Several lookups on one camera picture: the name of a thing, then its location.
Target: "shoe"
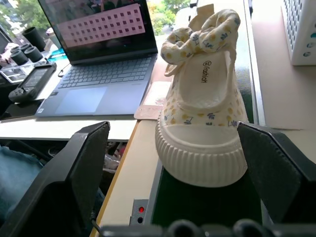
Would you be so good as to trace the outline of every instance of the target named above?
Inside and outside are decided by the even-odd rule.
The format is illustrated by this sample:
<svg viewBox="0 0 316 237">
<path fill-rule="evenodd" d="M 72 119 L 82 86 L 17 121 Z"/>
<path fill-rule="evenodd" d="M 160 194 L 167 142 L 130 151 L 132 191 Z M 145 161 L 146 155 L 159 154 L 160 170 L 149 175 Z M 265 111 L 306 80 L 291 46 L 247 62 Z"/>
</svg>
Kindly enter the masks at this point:
<svg viewBox="0 0 316 237">
<path fill-rule="evenodd" d="M 223 187 L 247 170 L 237 133 L 248 121 L 235 75 L 238 14 L 222 10 L 199 31 L 180 28 L 168 36 L 161 56 L 174 75 L 157 121 L 156 148 L 176 179 L 201 187 Z"/>
</svg>

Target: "ribbed sole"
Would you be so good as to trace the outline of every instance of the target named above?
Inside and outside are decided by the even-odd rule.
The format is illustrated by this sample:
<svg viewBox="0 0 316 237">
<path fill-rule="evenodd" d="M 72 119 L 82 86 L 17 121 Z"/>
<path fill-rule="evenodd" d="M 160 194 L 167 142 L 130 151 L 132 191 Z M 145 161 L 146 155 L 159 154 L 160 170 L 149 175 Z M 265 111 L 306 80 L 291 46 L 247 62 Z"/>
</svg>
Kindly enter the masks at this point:
<svg viewBox="0 0 316 237">
<path fill-rule="evenodd" d="M 213 154 L 212 149 L 203 153 L 191 152 L 177 144 L 162 132 L 157 120 L 156 149 L 163 167 L 176 179 L 195 186 L 223 187 L 238 181 L 246 172 L 247 164 L 241 145 L 235 151 Z"/>
</svg>

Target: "touchpad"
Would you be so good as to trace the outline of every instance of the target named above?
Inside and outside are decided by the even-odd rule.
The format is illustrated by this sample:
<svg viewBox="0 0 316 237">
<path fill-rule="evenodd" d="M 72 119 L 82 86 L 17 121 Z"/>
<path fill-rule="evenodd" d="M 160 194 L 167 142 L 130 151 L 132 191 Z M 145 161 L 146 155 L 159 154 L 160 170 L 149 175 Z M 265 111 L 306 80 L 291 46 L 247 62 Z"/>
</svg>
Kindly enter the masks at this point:
<svg viewBox="0 0 316 237">
<path fill-rule="evenodd" d="M 55 113 L 94 113 L 106 90 L 107 87 L 70 90 Z"/>
</svg>

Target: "shoe insole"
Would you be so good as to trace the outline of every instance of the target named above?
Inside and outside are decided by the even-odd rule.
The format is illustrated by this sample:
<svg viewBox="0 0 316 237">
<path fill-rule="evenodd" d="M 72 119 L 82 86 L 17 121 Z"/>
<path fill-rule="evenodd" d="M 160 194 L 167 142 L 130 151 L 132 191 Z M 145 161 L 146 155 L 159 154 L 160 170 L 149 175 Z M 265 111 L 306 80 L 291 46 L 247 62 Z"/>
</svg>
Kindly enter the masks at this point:
<svg viewBox="0 0 316 237">
<path fill-rule="evenodd" d="M 181 75 L 183 101 L 196 108 L 218 105 L 226 96 L 227 73 L 224 52 L 195 55 Z"/>
</svg>

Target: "wooden edge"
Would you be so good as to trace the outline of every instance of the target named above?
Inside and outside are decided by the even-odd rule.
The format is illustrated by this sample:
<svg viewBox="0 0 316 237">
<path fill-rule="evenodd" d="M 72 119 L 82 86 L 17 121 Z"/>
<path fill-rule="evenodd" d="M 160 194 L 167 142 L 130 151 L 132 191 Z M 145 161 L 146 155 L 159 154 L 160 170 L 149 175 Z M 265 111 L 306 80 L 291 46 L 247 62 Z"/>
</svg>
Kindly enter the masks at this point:
<svg viewBox="0 0 316 237">
<path fill-rule="evenodd" d="M 103 202 L 102 207 L 101 207 L 101 209 L 100 209 L 100 211 L 99 211 L 99 214 L 98 214 L 98 217 L 97 217 L 97 220 L 96 220 L 96 223 L 97 223 L 98 225 L 100 224 L 101 219 L 102 219 L 102 217 L 103 217 L 103 215 L 104 215 L 105 208 L 106 208 L 107 205 L 108 205 L 108 202 L 109 202 L 109 199 L 110 199 L 110 197 L 111 197 L 113 188 L 114 188 L 115 183 L 116 183 L 116 181 L 117 181 L 117 179 L 118 179 L 120 170 L 121 170 L 121 168 L 122 168 L 122 166 L 123 166 L 123 164 L 124 164 L 125 158 L 126 158 L 127 153 L 128 153 L 128 149 L 129 149 L 129 147 L 130 147 L 130 144 L 131 144 L 132 141 L 133 141 L 133 138 L 134 138 L 134 135 L 135 135 L 135 132 L 136 132 L 136 129 L 137 129 L 137 126 L 138 126 L 139 122 L 140 122 L 140 121 L 138 120 L 138 121 L 136 122 L 136 124 L 135 124 L 135 127 L 134 127 L 134 129 L 133 129 L 132 135 L 130 136 L 130 139 L 128 140 L 126 149 L 125 149 L 125 151 L 124 151 L 123 157 L 122 157 L 122 159 L 120 160 L 120 164 L 119 164 L 119 166 L 118 166 L 118 169 L 117 169 L 116 172 L 115 172 L 115 175 L 114 175 L 113 180 L 112 180 L 112 182 L 111 182 L 111 184 L 110 184 L 109 190 L 108 190 L 108 192 L 107 192 L 107 194 L 106 194 L 106 196 L 105 196 L 104 202 Z M 95 228 L 93 228 L 92 231 L 91 231 L 90 237 L 96 237 L 96 236 L 97 236 L 96 234 L 98 234 L 98 232 L 96 231 Z"/>
</svg>

